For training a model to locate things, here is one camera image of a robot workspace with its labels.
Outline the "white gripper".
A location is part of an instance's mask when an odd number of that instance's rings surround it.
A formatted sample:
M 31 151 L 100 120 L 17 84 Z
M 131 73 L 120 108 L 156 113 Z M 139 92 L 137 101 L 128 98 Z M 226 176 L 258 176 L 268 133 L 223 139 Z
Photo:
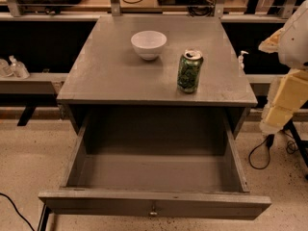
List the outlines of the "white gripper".
M 281 50 L 280 38 L 283 32 L 283 29 L 274 32 L 259 44 L 258 49 L 269 54 L 279 53 Z M 277 94 L 272 102 L 274 107 L 266 105 L 262 111 L 261 131 L 269 135 L 282 130 L 293 117 L 293 113 L 290 111 L 297 111 L 307 100 L 308 72 L 305 70 L 290 70 L 280 81 Z

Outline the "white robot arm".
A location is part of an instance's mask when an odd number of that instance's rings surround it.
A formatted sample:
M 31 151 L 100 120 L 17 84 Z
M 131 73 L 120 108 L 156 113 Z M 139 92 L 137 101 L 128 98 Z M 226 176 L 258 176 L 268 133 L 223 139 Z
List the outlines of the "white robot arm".
M 290 71 L 275 77 L 269 86 L 260 129 L 276 134 L 308 101 L 308 1 L 305 0 L 284 26 L 261 42 L 258 49 L 277 53 Z

